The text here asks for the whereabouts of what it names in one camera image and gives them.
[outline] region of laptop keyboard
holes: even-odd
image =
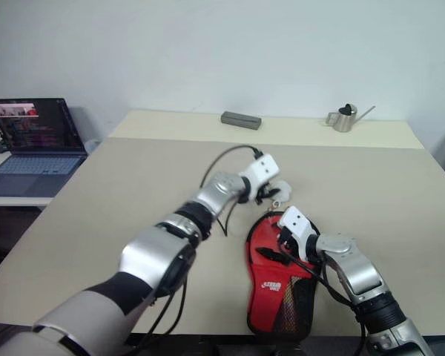
[[[0,174],[69,174],[78,157],[15,157],[0,165]]]

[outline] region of robotic arm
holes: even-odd
[[[373,349],[385,353],[413,344],[423,355],[434,355],[414,323],[403,314],[378,270],[357,248],[355,239],[341,234],[317,235],[294,206],[278,223],[297,241],[301,260],[316,263],[325,259],[336,271],[357,321],[368,329]]]
[[[209,237],[224,207],[256,199],[278,172],[272,156],[264,154],[239,174],[215,174],[181,208],[125,246],[111,279],[79,292],[31,332],[16,335],[0,356],[115,355],[147,307],[183,284],[196,247]]]

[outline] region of laptop screen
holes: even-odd
[[[64,99],[0,99],[0,136],[12,152],[83,152]]]

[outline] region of printed logo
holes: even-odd
[[[279,291],[282,283],[280,282],[264,282],[262,283],[262,288],[269,288],[271,291]]]

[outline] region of laptop trackpad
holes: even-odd
[[[6,176],[0,179],[0,197],[22,197],[38,179],[36,176]]]

